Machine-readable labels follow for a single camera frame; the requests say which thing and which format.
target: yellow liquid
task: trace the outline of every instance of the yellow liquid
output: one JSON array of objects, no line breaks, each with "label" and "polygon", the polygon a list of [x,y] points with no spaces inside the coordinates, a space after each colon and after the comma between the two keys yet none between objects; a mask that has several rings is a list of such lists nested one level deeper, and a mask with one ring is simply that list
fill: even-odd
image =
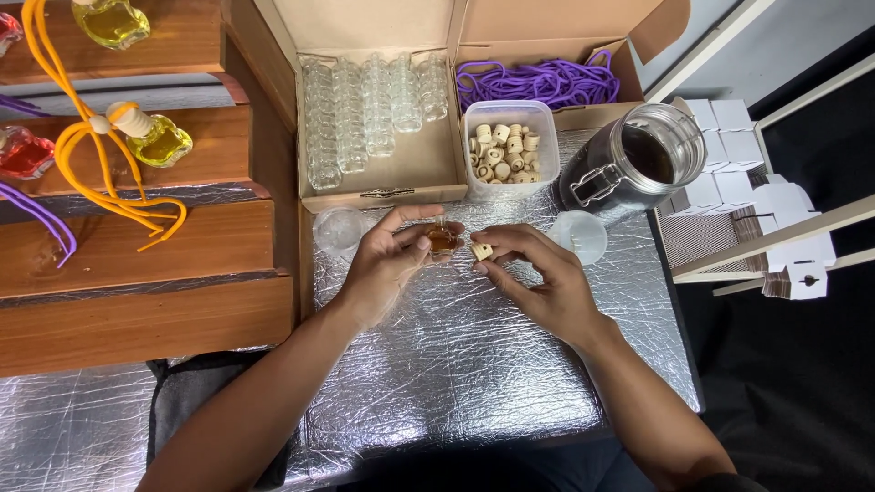
[{"label": "yellow liquid", "polygon": [[149,37],[149,19],[130,6],[129,0],[97,0],[91,5],[73,3],[76,24],[99,45],[126,50]]},{"label": "yellow liquid", "polygon": [[128,137],[134,157],[153,167],[170,167],[188,152],[194,142],[166,116],[152,116],[152,129],[143,138]]}]

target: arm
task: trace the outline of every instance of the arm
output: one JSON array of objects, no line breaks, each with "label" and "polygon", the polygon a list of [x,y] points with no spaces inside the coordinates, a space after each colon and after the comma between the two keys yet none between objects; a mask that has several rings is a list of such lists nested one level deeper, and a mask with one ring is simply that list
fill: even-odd
[{"label": "arm", "polygon": [[[493,245],[493,261],[474,265],[534,322],[581,356],[617,438],[660,489],[676,490],[717,473],[735,473],[714,434],[600,313],[578,258],[528,225],[493,226],[472,239]],[[544,284],[527,289],[501,266],[531,262]]]},{"label": "arm", "polygon": [[[279,347],[206,402],[158,453],[137,487],[146,491],[249,490],[291,436],[353,339],[379,323],[429,256],[438,205],[398,207],[361,239],[346,282],[328,305]],[[451,223],[457,233],[461,224]]]}]

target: table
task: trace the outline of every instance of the table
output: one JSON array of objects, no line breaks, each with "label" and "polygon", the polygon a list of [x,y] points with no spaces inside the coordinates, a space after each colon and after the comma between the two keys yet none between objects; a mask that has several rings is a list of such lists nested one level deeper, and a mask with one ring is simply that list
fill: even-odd
[{"label": "table", "polygon": [[[560,134],[562,161],[591,131]],[[529,221],[546,229],[547,194],[502,205],[446,204],[469,230]],[[367,211],[376,221],[385,210]],[[613,226],[586,267],[600,309],[694,411],[697,377],[665,270],[642,214]],[[348,260],[319,252],[316,301],[340,288]],[[570,350],[535,327],[459,254],[411,280],[398,306],[343,356],[301,423],[285,491],[354,478],[392,449],[485,445],[603,432],[604,413]],[[536,274],[513,266],[523,281]],[[154,378],[144,364],[0,380],[0,489],[132,490],[145,469]]]}]

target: yellow perfume bottle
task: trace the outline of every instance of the yellow perfume bottle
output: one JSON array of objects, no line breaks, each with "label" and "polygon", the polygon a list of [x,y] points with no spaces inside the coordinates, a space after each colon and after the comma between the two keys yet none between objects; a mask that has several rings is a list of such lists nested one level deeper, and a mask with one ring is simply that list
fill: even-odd
[{"label": "yellow perfume bottle", "polygon": [[132,102],[116,102],[107,118],[124,132],[134,157],[153,167],[170,167],[188,152],[194,142],[166,116],[149,116]]},{"label": "yellow perfume bottle", "polygon": [[76,24],[97,44],[126,50],[149,37],[149,19],[130,0],[73,0]]}]

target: tan cardboard lid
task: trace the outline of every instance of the tan cardboard lid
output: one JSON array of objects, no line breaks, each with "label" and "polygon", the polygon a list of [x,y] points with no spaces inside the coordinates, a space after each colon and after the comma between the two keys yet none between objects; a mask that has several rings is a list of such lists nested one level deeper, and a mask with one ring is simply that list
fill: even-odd
[{"label": "tan cardboard lid", "polygon": [[273,0],[299,53],[443,48],[464,0]]},{"label": "tan cardboard lid", "polygon": [[624,38],[648,63],[681,37],[690,0],[469,0],[460,43]]}]

